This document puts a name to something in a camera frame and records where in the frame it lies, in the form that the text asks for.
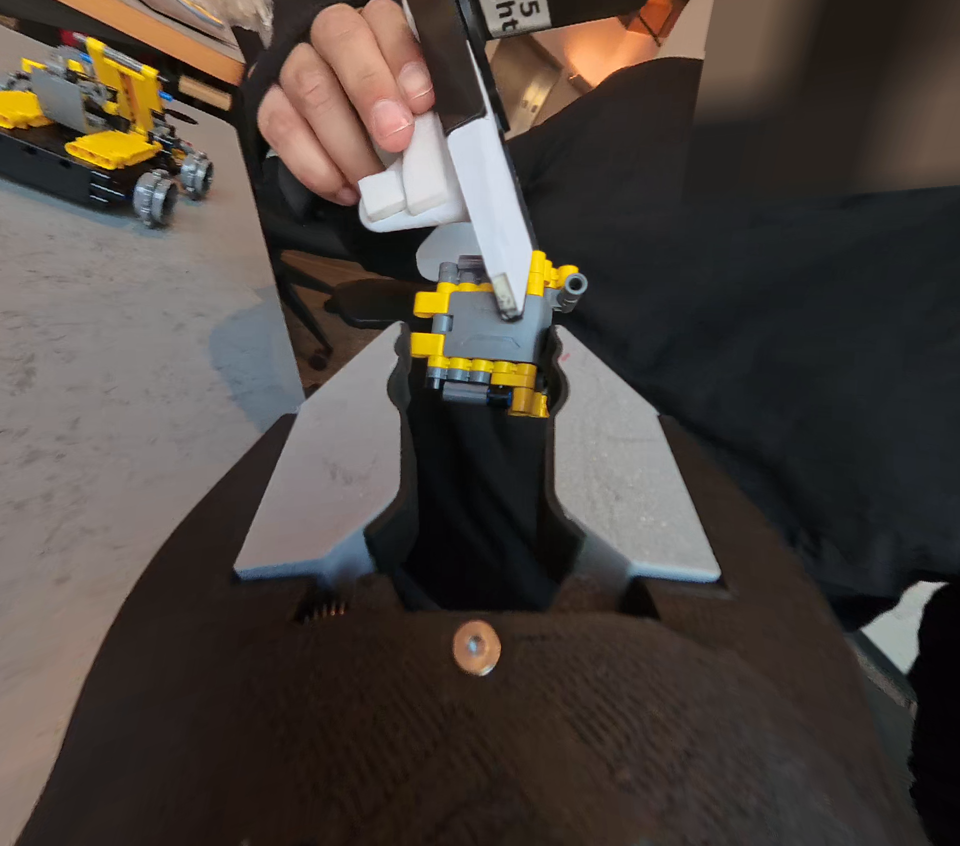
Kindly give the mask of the person's right hand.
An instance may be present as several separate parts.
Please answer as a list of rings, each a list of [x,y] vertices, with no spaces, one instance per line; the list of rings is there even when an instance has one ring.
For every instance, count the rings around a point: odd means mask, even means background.
[[[354,206],[359,181],[383,171],[380,153],[405,151],[435,89],[402,7],[369,0],[319,11],[283,57],[256,108],[260,137],[293,177]]]

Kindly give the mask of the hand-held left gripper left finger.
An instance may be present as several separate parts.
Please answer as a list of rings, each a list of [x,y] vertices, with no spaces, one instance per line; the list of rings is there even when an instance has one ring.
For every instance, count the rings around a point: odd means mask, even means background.
[[[413,546],[410,331],[395,323],[299,408],[234,563],[242,580],[394,573]]]

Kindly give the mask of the grey desk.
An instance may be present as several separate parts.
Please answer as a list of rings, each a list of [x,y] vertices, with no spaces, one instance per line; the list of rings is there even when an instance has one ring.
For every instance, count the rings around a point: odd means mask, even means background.
[[[234,128],[173,106],[214,181],[167,230],[2,182],[2,844],[143,570],[303,401]]]

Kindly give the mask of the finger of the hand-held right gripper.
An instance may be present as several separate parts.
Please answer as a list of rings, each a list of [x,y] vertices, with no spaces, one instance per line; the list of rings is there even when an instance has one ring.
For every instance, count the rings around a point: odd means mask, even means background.
[[[534,237],[491,109],[450,132],[447,146],[500,317],[522,317]]]

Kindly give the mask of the black office chair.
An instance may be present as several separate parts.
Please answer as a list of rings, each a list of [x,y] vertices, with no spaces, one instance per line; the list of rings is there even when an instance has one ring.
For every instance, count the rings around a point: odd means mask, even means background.
[[[345,220],[334,220],[330,213],[321,213],[299,223],[262,207],[258,209],[258,218],[281,304],[318,344],[308,358],[314,370],[322,371],[329,365],[334,348],[300,296],[299,288],[326,296],[325,311],[354,328],[383,329],[394,322],[412,319],[414,297],[419,289],[413,282],[374,277],[332,285],[284,258],[287,252],[299,252],[323,260],[354,262],[356,250],[352,235],[346,232]]]

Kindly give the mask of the yellow grey brick assembly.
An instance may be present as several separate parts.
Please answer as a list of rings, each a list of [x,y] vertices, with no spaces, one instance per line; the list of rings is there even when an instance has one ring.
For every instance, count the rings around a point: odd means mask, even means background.
[[[438,284],[414,296],[414,316],[429,322],[429,330],[412,331],[410,339],[411,357],[425,366],[424,388],[442,400],[445,381],[463,381],[511,397],[511,364],[530,363],[548,400],[545,350],[554,316],[571,312],[588,287],[576,266],[555,266],[534,252],[523,315],[508,322],[480,257],[441,263]]]

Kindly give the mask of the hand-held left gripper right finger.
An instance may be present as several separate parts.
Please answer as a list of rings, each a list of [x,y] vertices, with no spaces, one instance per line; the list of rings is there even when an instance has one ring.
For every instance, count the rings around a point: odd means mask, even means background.
[[[548,343],[547,564],[620,605],[721,596],[722,569],[658,411],[564,327]]]

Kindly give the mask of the person's body in black clothing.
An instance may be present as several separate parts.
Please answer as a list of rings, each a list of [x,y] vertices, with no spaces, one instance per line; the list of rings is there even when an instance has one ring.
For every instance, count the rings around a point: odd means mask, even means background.
[[[572,331],[730,476],[844,626],[942,581],[910,674],[912,796],[958,844],[958,188],[588,219],[547,252]],[[417,704],[397,844],[914,844],[869,731],[816,735],[785,686],[663,622],[551,618],[490,699]]]

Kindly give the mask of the wooden work table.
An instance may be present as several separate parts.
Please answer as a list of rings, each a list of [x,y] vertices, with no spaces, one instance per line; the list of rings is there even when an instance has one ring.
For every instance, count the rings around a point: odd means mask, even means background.
[[[239,49],[150,10],[138,0],[54,0],[114,31],[236,86],[246,65]]]

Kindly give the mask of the yellow brick beam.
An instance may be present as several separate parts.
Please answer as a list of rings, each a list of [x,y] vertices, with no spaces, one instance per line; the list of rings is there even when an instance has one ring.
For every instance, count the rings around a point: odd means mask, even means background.
[[[510,365],[510,404],[508,415],[512,417],[548,419],[547,394],[541,388],[538,368],[530,363]]]

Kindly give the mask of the person's right forearm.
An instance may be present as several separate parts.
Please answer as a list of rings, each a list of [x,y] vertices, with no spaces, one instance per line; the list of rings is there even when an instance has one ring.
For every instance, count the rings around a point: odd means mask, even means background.
[[[703,60],[615,72],[508,143],[541,247],[586,220],[681,200]]]

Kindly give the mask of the partly built brick vehicle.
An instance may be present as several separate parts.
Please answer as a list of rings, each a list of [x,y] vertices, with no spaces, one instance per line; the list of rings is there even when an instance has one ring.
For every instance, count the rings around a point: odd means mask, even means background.
[[[195,121],[169,108],[153,67],[93,37],[74,41],[2,77],[2,179],[164,228],[180,194],[200,202],[212,186],[212,160],[174,125]]]

